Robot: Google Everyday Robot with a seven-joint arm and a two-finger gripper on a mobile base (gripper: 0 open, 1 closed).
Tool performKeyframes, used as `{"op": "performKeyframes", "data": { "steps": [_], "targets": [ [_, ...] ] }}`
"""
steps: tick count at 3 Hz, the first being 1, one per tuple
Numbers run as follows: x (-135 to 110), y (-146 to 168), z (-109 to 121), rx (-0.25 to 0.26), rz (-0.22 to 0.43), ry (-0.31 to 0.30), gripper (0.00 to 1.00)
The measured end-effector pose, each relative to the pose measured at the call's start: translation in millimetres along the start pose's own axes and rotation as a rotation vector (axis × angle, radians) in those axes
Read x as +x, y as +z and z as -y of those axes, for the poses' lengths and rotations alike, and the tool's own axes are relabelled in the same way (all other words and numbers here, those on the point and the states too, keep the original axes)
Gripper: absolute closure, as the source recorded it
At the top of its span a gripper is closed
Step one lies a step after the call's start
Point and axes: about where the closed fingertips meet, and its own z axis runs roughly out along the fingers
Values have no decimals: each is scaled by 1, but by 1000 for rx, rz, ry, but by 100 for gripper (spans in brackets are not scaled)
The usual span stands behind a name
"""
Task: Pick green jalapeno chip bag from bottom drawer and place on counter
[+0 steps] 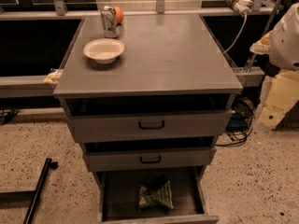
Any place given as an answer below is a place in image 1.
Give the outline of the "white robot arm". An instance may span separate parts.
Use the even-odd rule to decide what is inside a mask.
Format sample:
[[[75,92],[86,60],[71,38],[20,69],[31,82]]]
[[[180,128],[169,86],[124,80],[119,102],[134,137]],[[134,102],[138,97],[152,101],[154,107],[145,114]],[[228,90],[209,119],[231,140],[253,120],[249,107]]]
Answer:
[[[299,69],[299,3],[291,5],[275,27],[249,49],[254,54],[268,55],[280,69]]]

